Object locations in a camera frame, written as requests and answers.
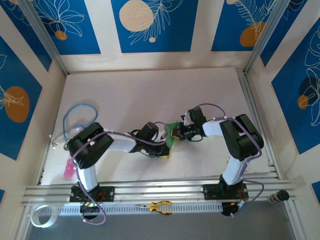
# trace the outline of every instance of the green object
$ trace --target green object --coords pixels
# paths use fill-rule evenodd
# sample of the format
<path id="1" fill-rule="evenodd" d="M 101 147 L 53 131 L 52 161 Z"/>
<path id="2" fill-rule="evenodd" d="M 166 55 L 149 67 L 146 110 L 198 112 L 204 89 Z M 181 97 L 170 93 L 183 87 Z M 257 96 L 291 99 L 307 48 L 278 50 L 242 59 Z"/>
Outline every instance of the green object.
<path id="1" fill-rule="evenodd" d="M 171 132 L 172 129 L 174 129 L 175 127 L 177 127 L 179 125 L 178 122 L 173 122 L 173 123 L 167 123 L 167 126 L 170 129 L 170 132 L 167 131 L 167 128 L 165 128 L 166 134 L 170 135 L 170 138 L 168 139 L 168 141 L 166 141 L 166 145 L 171 149 L 172 145 L 174 144 L 175 138 L 171 136 Z"/>

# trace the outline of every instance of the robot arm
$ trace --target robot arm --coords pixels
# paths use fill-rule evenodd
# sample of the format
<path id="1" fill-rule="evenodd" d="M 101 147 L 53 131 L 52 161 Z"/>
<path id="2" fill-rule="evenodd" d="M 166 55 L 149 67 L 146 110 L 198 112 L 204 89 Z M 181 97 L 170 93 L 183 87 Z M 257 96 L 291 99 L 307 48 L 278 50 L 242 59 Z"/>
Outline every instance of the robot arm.
<path id="1" fill-rule="evenodd" d="M 219 183 L 203 185 L 204 199 L 237 199 L 239 197 L 239 195 L 237 195 L 238 191 L 246 190 L 246 185 L 242 181 L 242 175 L 246 169 L 247 161 L 259 152 L 255 144 L 261 149 L 264 146 L 264 141 L 255 126 L 245 114 L 235 118 L 241 127 L 239 127 L 232 118 L 222 117 L 219 120 L 207 121 L 200 107 L 189 110 L 185 115 L 181 116 L 181 118 L 183 122 L 180 122 L 178 127 L 172 130 L 172 137 L 179 140 L 187 139 L 192 142 L 192 138 L 196 135 L 200 135 L 202 138 L 223 136 L 231 155 L 225 171 L 220 176 Z M 87 194 L 94 199 L 97 198 L 100 193 L 104 192 L 105 188 L 108 188 L 99 186 L 95 169 L 95 163 L 106 150 L 121 150 L 127 153 L 144 150 L 150 157 L 168 156 L 170 154 L 170 149 L 166 144 L 150 144 L 156 143 L 153 139 L 155 139 L 155 136 L 159 133 L 158 127 L 152 122 L 147 123 L 141 130 L 138 130 L 136 134 L 133 134 L 133 132 L 136 131 L 127 133 L 127 135 L 131 137 L 116 135 L 113 134 L 112 131 L 108 132 L 108 134 L 106 134 L 106 132 L 102 134 L 103 132 L 103 127 L 99 123 L 94 122 L 72 138 L 67 144 L 71 156 L 74 156 L 76 152 L 82 149 L 74 158 L 78 165 L 78 178 L 87 191 Z M 74 202 L 85 202 L 88 200 L 78 187 L 74 186 L 71 190 L 75 196 L 72 198 Z M 86 211 L 88 206 L 84 205 L 81 206 L 81 208 L 83 208 L 83 211 Z"/>
<path id="2" fill-rule="evenodd" d="M 84 144 L 103 132 L 104 129 L 99 123 L 92 123 L 68 142 L 67 148 L 70 155 L 73 156 Z M 141 130 L 136 132 L 136 135 L 133 133 L 127 134 L 153 143 L 152 139 L 158 135 L 159 129 L 154 123 L 148 122 Z M 75 157 L 79 179 L 88 192 L 99 185 L 95 164 L 106 150 L 120 150 L 127 153 L 136 153 L 144 150 L 149 157 L 165 157 L 170 154 L 170 149 L 166 144 L 150 145 L 122 135 L 104 134 L 92 141 Z"/>
<path id="3" fill-rule="evenodd" d="M 210 136 L 223 136 L 230 152 L 228 165 L 221 175 L 220 181 L 228 186 L 236 185 L 242 181 L 242 175 L 247 167 L 247 161 L 258 154 L 258 149 L 244 131 L 232 120 L 207 121 L 201 108 L 196 107 L 181 116 L 182 122 L 172 130 L 172 136 L 179 140 L 194 142 L 192 138 L 200 135 L 202 138 Z M 247 115 L 242 114 L 235 118 L 262 149 L 264 141 Z"/>

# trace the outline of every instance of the pliers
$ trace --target pliers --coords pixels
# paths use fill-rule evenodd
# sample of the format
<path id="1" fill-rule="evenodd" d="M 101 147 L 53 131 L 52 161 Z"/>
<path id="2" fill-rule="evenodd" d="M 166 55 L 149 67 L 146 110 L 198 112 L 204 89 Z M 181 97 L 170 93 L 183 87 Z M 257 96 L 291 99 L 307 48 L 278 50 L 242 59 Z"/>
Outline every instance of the pliers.
<path id="1" fill-rule="evenodd" d="M 172 211 L 162 211 L 158 208 L 156 208 L 156 206 L 160 206 L 160 205 L 172 205 L 172 202 L 170 201 L 159 201 L 159 202 L 151 202 L 150 204 L 139 204 L 139 205 L 135 205 L 138 208 L 142 208 L 142 209 L 149 209 L 149 211 L 156 211 L 158 213 L 164 214 L 164 215 L 170 215 L 172 214 Z"/>

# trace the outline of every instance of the white table surface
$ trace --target white table surface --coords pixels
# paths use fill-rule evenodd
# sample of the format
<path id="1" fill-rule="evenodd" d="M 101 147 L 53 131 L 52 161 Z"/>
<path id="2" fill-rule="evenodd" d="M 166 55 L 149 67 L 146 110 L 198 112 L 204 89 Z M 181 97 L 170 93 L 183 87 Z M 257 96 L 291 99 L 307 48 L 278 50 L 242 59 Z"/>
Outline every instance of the white table surface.
<path id="1" fill-rule="evenodd" d="M 71 74 L 66 78 L 53 137 L 61 134 L 65 113 L 79 103 L 97 107 L 97 122 L 118 132 L 141 129 L 147 122 L 176 122 L 201 103 L 217 104 L 230 117 L 251 117 L 233 67 Z M 207 119 L 222 115 L 214 107 L 201 108 Z M 90 108 L 77 108 L 68 116 L 66 128 L 85 125 L 93 116 Z M 96 164 L 96 172 L 99 182 L 218 176 L 225 170 L 229 156 L 222 136 L 205 137 L 201 142 L 175 140 L 169 158 L 106 151 Z M 63 176 L 69 157 L 63 144 L 56 150 L 50 148 L 42 185 L 76 182 L 75 176 Z M 248 173 L 268 172 L 266 154 L 250 163 Z"/>

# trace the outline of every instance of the black cap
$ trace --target black cap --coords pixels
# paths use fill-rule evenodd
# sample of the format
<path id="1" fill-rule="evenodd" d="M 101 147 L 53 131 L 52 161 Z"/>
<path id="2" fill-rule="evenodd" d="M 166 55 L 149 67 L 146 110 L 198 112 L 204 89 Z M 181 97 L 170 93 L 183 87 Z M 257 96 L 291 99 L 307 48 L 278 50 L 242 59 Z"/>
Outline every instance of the black cap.
<path id="1" fill-rule="evenodd" d="M 276 196 L 280 201 L 286 201 L 290 198 L 289 193 L 286 190 L 278 191 Z"/>

